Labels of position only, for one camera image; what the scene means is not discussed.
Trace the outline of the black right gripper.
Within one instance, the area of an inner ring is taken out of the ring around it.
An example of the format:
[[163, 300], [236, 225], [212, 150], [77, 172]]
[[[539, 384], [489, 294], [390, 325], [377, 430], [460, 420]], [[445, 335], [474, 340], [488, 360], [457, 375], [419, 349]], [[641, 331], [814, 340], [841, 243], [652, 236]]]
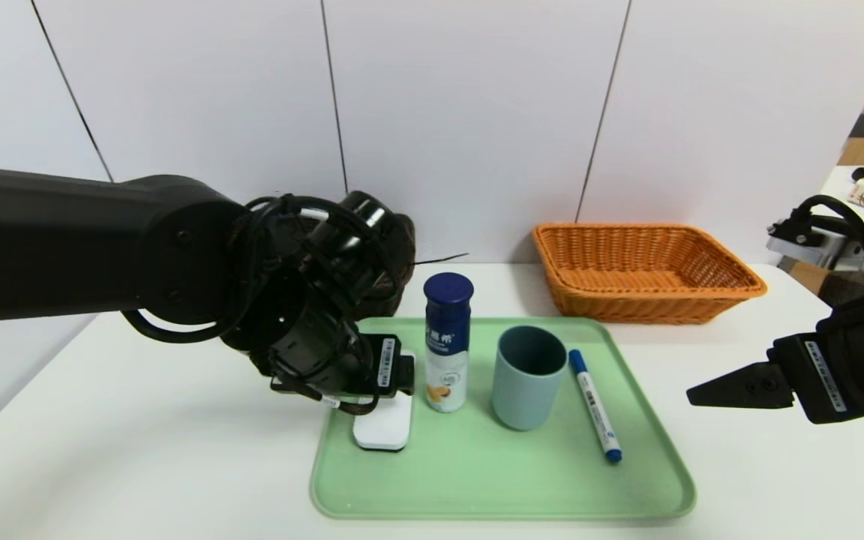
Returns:
[[778, 339], [771, 362], [747, 365], [686, 391], [696, 407], [777, 410], [794, 394], [814, 424], [864, 417], [864, 316], [834, 311], [809, 334]]

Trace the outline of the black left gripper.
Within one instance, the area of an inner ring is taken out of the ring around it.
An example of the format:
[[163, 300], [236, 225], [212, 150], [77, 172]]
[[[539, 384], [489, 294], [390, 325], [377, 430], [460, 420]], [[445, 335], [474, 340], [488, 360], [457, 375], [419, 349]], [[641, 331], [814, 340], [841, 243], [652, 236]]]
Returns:
[[414, 396], [416, 358], [393, 334], [361, 334], [342, 346], [318, 375], [318, 390], [342, 398]]

